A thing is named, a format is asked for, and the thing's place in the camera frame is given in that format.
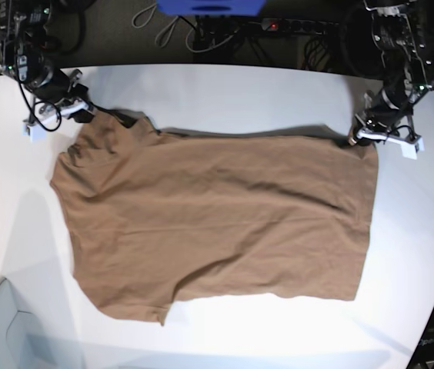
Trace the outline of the blue plastic box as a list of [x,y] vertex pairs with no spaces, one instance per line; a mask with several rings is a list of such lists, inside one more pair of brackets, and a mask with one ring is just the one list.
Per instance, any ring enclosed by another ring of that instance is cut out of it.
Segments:
[[265,0],[157,0],[166,15],[257,15]]

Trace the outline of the black power strip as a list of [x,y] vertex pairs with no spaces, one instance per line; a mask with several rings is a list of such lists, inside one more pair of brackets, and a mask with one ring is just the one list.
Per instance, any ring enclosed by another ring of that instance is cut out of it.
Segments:
[[280,35],[327,35],[339,28],[335,22],[287,18],[264,18],[260,25],[264,32]]

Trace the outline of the brown t-shirt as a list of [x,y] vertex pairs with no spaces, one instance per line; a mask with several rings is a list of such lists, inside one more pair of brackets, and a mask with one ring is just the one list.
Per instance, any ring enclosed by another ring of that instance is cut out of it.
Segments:
[[163,323],[173,303],[196,298],[353,300],[378,167],[373,146],[177,135],[101,113],[59,154],[50,184],[90,302]]

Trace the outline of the grey bin at corner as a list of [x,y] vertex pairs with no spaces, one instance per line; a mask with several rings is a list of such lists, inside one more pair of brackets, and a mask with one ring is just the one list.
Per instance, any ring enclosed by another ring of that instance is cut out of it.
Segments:
[[0,280],[0,368],[37,368],[26,317],[18,309],[7,279]]

